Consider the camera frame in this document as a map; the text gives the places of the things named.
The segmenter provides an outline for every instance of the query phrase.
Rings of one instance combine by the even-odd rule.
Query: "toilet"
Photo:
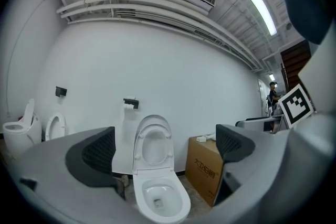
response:
[[[42,126],[34,114],[34,107],[35,101],[30,99],[25,114],[19,121],[3,125],[5,143],[14,159],[18,159],[29,148],[41,143]]]
[[[167,121],[144,118],[136,131],[133,183],[139,211],[156,223],[181,223],[190,198],[174,171],[173,139]]]
[[[65,117],[56,112],[48,121],[46,128],[46,141],[60,138],[67,135],[67,128],[65,124]]]

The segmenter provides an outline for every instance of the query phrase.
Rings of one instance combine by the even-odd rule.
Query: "concrete floor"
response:
[[[184,186],[190,197],[191,208],[187,218],[191,219],[210,212],[211,207],[193,188],[188,179],[185,176],[179,176],[179,180],[181,181],[182,185]],[[130,206],[137,209],[138,207],[136,205],[137,201],[135,199],[133,180],[129,180],[129,182],[129,186],[125,188],[126,201],[130,204]]]

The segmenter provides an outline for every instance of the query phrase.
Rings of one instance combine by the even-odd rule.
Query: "fluorescent light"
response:
[[[257,7],[257,9],[260,12],[262,18],[264,19],[270,35],[274,36],[277,33],[277,30],[275,28],[272,17],[270,15],[264,1],[263,0],[251,0],[251,1]]]

